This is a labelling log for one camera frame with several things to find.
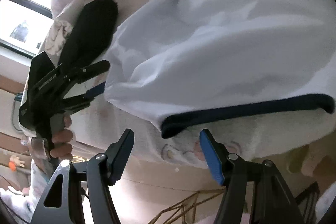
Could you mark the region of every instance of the hand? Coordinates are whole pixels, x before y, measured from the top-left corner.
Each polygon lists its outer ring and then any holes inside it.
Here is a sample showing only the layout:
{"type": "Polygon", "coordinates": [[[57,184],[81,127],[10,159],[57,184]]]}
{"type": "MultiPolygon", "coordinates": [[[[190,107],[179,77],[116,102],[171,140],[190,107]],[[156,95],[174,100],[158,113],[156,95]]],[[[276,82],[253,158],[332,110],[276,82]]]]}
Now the hand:
{"type": "MultiPolygon", "coordinates": [[[[65,127],[71,126],[71,118],[69,116],[64,117],[65,127]]],[[[50,155],[53,158],[59,158],[60,160],[72,160],[72,145],[69,142],[73,139],[74,135],[71,130],[64,129],[58,133],[55,133],[51,141],[55,144],[55,148],[50,151],[50,155]]]]}

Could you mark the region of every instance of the bed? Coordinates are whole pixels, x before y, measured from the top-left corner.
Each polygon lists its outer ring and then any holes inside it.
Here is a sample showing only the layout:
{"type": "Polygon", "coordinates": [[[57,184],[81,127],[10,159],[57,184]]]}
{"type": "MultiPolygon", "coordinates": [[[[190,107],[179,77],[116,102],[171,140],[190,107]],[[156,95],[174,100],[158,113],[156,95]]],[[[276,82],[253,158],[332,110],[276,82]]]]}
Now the bed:
{"type": "MultiPolygon", "coordinates": [[[[57,17],[71,1],[52,0],[53,17],[57,17]]],[[[116,0],[120,11],[117,25],[148,1],[116,0]]],[[[71,95],[100,84],[105,78],[106,75],[101,75],[83,86],[74,87],[71,95]]],[[[146,161],[207,168],[198,143],[198,134],[203,128],[217,132],[217,141],[224,143],[231,152],[250,160],[284,153],[322,138],[333,131],[335,118],[335,114],[321,109],[255,115],[197,125],[164,140],[153,124],[120,110],[99,96],[89,108],[72,116],[72,130],[76,134],[76,141],[72,145],[76,155],[90,158],[117,141],[125,128],[131,128],[135,133],[133,156],[146,161]]]]}

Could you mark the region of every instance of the window frame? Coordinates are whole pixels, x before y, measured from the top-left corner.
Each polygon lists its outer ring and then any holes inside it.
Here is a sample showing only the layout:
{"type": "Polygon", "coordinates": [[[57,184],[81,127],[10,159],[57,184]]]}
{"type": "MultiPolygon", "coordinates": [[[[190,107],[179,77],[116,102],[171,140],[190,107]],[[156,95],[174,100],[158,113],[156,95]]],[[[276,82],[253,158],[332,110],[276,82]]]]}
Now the window frame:
{"type": "MultiPolygon", "coordinates": [[[[51,10],[47,7],[44,7],[32,0],[9,0],[11,2],[14,2],[16,4],[19,4],[25,8],[28,8],[30,10],[33,10],[41,15],[44,15],[45,17],[48,17],[50,19],[53,18],[53,15],[51,13],[51,10]]],[[[35,57],[35,55],[31,52],[28,52],[22,48],[19,48],[3,39],[0,38],[0,46],[10,50],[10,51],[13,51],[15,53],[18,53],[24,57],[27,57],[29,59],[32,59],[33,57],[35,57]]]]}

